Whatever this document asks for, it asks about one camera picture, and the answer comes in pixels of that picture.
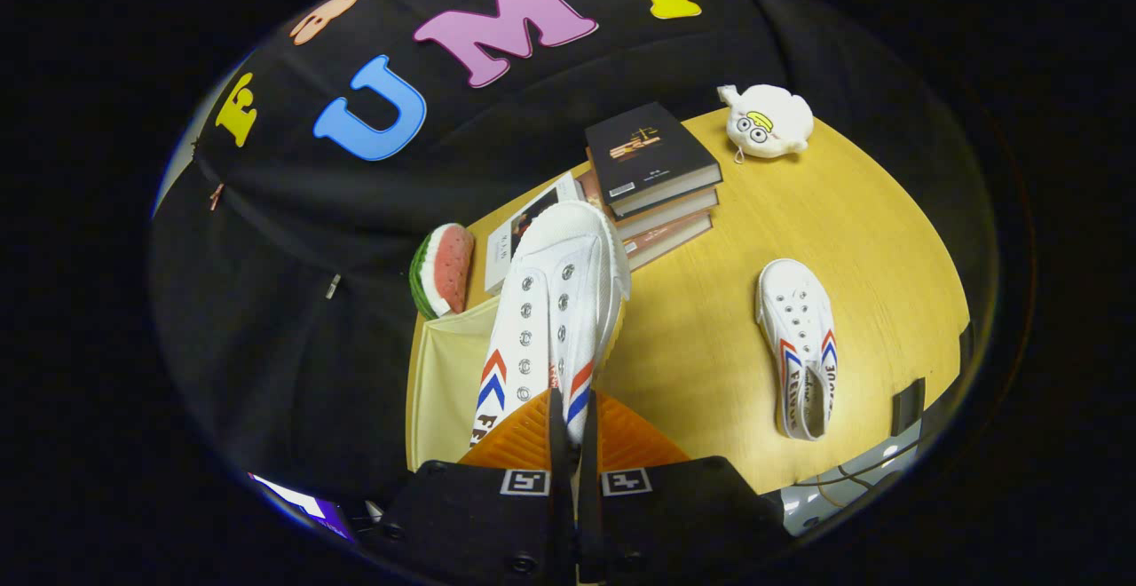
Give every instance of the black fabric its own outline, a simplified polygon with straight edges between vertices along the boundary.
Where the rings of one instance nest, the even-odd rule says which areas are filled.
[[[977,164],[941,101],[863,31],[812,0],[693,0],[702,15],[666,20],[650,0],[565,1],[599,31],[544,48],[531,28],[531,59],[491,51],[511,67],[487,87],[412,33],[446,9],[495,15],[494,0],[358,0],[300,47],[289,31],[309,9],[289,17],[224,89],[253,73],[256,124],[239,149],[215,106],[156,214],[151,271],[173,375],[234,463],[382,501],[408,477],[406,269],[423,236],[578,165],[587,125],[651,100],[699,116],[721,108],[719,84],[801,93],[896,177],[951,251],[982,333],[996,262]],[[361,161],[311,128],[341,95],[366,122],[392,120],[382,98],[349,87],[378,55],[427,116],[401,152]]]

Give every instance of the white plush toy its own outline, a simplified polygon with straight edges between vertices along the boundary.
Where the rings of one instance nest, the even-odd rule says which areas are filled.
[[[782,157],[803,152],[812,134],[812,109],[800,95],[772,84],[754,84],[738,95],[737,87],[718,87],[718,97],[729,104],[726,134],[737,144],[734,161],[742,165],[745,153]]]

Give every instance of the screw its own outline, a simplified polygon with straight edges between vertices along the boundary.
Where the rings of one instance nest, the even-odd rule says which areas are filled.
[[[616,570],[634,572],[643,570],[643,555],[638,551],[630,551],[616,560]]]
[[[404,534],[402,533],[402,527],[399,526],[399,525],[396,525],[396,524],[384,525],[383,526],[383,535],[387,539],[393,539],[395,542],[398,542],[399,539],[402,539],[404,537]]]
[[[509,569],[521,575],[529,575],[536,570],[536,560],[528,555],[517,555],[509,560]]]

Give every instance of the orange letter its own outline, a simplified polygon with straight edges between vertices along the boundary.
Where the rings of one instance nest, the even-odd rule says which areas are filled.
[[[327,24],[336,19],[336,17],[343,15],[343,11],[351,8],[351,5],[356,0],[328,0],[320,5],[319,8],[311,11],[308,17],[300,20],[300,24],[292,27],[292,32],[289,33],[298,47],[300,44],[307,43],[308,40],[312,40]]]

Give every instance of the black book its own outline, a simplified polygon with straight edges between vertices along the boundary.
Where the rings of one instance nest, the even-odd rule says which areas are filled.
[[[617,219],[721,182],[718,160],[660,103],[609,117],[584,134]]]

